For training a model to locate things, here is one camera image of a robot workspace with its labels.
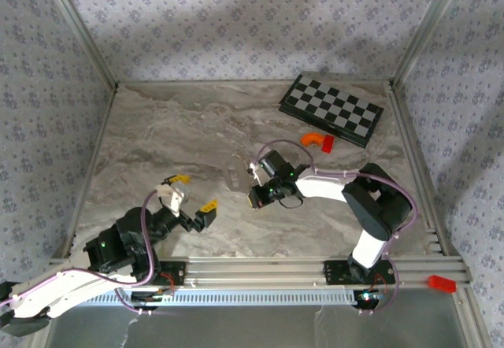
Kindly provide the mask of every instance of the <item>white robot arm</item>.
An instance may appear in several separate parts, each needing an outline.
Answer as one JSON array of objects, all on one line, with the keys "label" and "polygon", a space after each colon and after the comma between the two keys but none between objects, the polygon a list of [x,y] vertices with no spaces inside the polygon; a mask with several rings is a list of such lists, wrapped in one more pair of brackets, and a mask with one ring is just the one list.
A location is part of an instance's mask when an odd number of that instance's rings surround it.
[{"label": "white robot arm", "polygon": [[262,171],[270,180],[251,188],[248,197],[255,209],[281,202],[286,197],[301,201],[322,197],[348,203],[363,228],[348,260],[352,275],[361,282],[369,277],[388,241],[412,209],[404,194],[374,180],[393,183],[382,168],[372,163],[362,168],[358,177],[351,178],[336,171],[315,172],[309,165],[294,168],[275,150],[262,157],[258,164],[252,166],[256,172],[254,177],[264,177],[257,173]]}]

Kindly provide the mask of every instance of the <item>patterned wallpaper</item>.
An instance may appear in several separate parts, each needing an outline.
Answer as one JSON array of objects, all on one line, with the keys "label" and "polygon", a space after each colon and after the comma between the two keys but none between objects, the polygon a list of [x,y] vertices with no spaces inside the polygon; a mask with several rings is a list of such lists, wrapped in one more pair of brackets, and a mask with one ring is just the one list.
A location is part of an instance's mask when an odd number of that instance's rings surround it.
[{"label": "patterned wallpaper", "polygon": [[109,92],[53,0],[0,19],[0,282],[24,281],[66,236]]},{"label": "patterned wallpaper", "polygon": [[453,0],[406,80],[436,201],[504,347],[504,0]]},{"label": "patterned wallpaper", "polygon": [[392,76],[430,0],[73,0],[119,81]]}]

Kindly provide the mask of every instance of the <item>chessboard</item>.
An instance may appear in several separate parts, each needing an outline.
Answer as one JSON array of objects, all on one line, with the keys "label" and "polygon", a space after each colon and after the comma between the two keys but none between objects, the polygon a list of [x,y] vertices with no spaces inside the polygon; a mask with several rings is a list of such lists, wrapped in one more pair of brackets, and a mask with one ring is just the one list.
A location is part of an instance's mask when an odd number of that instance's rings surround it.
[{"label": "chessboard", "polygon": [[366,147],[384,109],[300,75],[280,101],[280,111]]}]

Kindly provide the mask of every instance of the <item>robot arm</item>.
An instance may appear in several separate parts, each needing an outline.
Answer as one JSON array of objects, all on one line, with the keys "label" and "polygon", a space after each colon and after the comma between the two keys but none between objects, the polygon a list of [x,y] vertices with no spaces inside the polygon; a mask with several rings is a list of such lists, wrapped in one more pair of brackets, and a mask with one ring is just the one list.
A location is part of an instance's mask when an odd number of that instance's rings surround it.
[{"label": "robot arm", "polygon": [[[165,239],[176,227],[201,232],[217,216],[217,200],[203,206],[191,219],[180,206],[187,201],[189,190],[183,185],[186,176],[172,176],[157,187],[161,209],[145,212],[148,239],[154,245]],[[27,283],[0,284],[0,302],[10,310],[0,316],[2,331],[15,336],[29,335],[46,327],[49,320],[88,299],[113,291],[121,283],[146,278],[150,263],[146,237],[140,224],[142,208],[133,208],[98,237],[86,243],[81,252],[74,253],[64,263]],[[139,290],[159,291],[170,288],[179,276],[180,268],[162,263],[155,251],[154,274]]]},{"label": "robot arm", "polygon": [[[299,200],[323,197],[346,202],[362,226],[361,237],[348,259],[351,275],[365,282],[380,259],[385,246],[410,213],[412,206],[406,197],[386,184],[365,177],[348,179],[337,172],[317,174],[308,165],[294,168],[275,150],[270,151],[254,167],[270,178],[262,185],[252,187],[249,201],[255,209],[262,208],[286,197]],[[393,180],[374,164],[367,164],[359,171]]]}]

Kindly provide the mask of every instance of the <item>black mounting bracket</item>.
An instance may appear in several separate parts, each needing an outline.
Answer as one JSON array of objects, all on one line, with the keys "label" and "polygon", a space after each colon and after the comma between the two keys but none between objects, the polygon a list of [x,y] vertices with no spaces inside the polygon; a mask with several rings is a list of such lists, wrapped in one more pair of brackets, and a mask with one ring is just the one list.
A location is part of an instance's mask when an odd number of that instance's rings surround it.
[{"label": "black mounting bracket", "polygon": [[46,307],[34,317],[16,318],[14,310],[10,310],[0,316],[0,331],[17,337],[33,334],[49,325],[48,312],[49,307]]},{"label": "black mounting bracket", "polygon": [[170,286],[171,281],[161,274],[169,275],[173,279],[174,287],[183,286],[183,281],[186,278],[186,262],[185,261],[160,261],[161,271],[150,284],[159,286]]},{"label": "black mounting bracket", "polygon": [[372,267],[368,276],[363,279],[364,281],[352,276],[347,260],[324,261],[324,275],[327,285],[369,285],[371,287],[376,282],[376,274],[381,275],[387,285],[395,284],[394,269],[388,260],[379,260]]}]

